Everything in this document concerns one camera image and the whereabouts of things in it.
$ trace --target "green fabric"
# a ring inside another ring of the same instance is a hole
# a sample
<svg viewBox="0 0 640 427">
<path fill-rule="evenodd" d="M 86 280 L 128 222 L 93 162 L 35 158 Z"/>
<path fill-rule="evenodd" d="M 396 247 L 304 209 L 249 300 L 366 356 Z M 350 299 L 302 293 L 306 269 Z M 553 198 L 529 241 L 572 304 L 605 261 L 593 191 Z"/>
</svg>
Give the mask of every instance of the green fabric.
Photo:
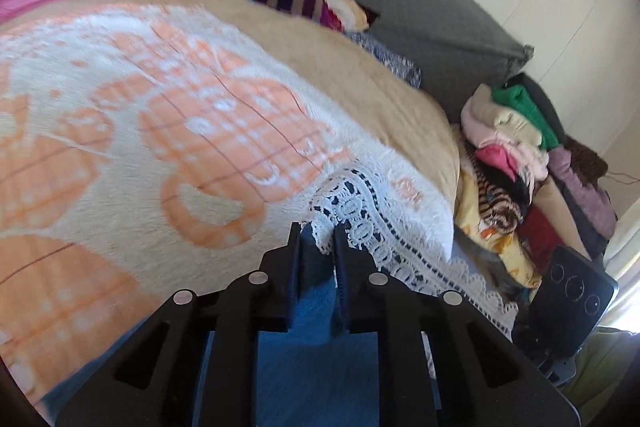
<svg viewBox="0 0 640 427">
<path fill-rule="evenodd" d="M 507 88 L 494 87 L 494 90 L 491 92 L 491 98 L 495 103 L 511 107 L 519 112 L 542 133 L 540 149 L 548 151 L 560 145 L 556 133 L 554 133 L 553 129 L 551 129 L 546 122 L 538 106 L 531 100 L 524 86 L 516 85 Z"/>
<path fill-rule="evenodd" d="M 607 404 L 640 347 L 628 331 L 598 327 L 575 357 L 576 375 L 562 393 L 587 426 Z"/>
</svg>

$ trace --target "purple garment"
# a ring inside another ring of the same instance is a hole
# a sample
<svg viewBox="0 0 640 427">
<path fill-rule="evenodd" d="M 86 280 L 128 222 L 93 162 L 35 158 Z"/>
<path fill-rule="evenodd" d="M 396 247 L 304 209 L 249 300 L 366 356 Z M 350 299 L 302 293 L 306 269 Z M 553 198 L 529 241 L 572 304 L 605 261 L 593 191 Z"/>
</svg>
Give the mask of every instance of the purple garment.
<svg viewBox="0 0 640 427">
<path fill-rule="evenodd" d="M 611 239 L 616 230 L 616 214 L 606 191 L 590 184 L 584 185 L 580 181 L 571 168 L 571 152 L 562 146 L 549 151 L 548 168 L 564 183 L 593 228 L 602 237 Z"/>
</svg>

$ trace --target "gray headboard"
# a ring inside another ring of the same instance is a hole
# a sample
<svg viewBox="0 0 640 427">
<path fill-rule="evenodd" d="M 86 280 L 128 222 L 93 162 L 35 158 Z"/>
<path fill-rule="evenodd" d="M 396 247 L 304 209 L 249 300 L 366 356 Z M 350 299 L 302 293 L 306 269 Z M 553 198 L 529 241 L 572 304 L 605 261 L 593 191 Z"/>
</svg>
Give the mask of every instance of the gray headboard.
<svg viewBox="0 0 640 427">
<path fill-rule="evenodd" d="M 479 84 L 504 83 L 532 54 L 473 0 L 356 1 L 380 14 L 371 33 L 417 63 L 450 121 Z"/>
</svg>

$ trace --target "silver screw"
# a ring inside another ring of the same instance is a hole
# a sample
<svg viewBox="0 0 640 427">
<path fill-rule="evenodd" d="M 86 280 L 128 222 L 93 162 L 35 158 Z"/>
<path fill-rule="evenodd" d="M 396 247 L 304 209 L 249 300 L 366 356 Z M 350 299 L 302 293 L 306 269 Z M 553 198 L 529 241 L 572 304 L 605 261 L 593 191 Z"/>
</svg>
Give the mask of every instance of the silver screw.
<svg viewBox="0 0 640 427">
<path fill-rule="evenodd" d="M 369 275 L 369 282 L 375 286 L 384 286 L 389 280 L 385 274 L 380 272 L 373 272 Z"/>
<path fill-rule="evenodd" d="M 462 295 L 458 292 L 448 291 L 442 297 L 449 306 L 459 306 L 462 304 Z"/>
<path fill-rule="evenodd" d="M 251 284 L 264 284 L 269 280 L 269 276 L 265 272 L 253 272 L 249 276 L 249 282 Z"/>
<path fill-rule="evenodd" d="M 174 295 L 174 302 L 176 304 L 189 304 L 193 300 L 193 293 L 189 290 L 180 290 Z"/>
</svg>

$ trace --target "orange and white blanket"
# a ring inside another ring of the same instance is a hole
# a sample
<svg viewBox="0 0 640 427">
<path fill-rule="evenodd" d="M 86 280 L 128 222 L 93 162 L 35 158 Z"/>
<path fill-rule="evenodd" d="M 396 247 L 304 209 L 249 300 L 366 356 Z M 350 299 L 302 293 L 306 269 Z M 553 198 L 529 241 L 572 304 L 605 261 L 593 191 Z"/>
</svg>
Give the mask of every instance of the orange and white blanket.
<svg viewBox="0 0 640 427">
<path fill-rule="evenodd" d="M 175 290 L 220 290 L 255 269 L 292 221 L 322 240 L 314 205 L 353 166 L 382 188 L 399 233 L 508 334 L 511 310 L 448 264 L 441 188 L 235 26 L 128 4 L 1 41 L 0 356 L 33 403 Z M 380 265 L 395 246 L 379 246 Z M 391 273 L 437 293 L 417 259 Z"/>
</svg>

